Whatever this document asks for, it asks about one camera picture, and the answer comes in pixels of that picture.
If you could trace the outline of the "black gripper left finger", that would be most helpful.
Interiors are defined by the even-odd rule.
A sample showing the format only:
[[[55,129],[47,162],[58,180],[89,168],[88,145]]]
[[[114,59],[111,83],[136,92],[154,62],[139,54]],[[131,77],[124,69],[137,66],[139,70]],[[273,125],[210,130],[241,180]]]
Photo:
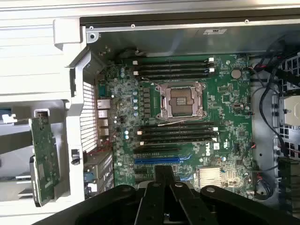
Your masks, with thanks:
[[[165,166],[154,180],[135,189],[119,185],[37,222],[38,225],[146,225],[164,220]]]

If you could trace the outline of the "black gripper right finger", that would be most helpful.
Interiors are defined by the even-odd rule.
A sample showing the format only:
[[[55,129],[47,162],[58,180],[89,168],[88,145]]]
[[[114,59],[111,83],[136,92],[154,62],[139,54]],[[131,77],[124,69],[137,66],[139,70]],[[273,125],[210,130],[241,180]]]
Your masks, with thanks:
[[[165,166],[165,183],[190,225],[298,225],[300,220],[223,188],[208,185],[196,195]]]

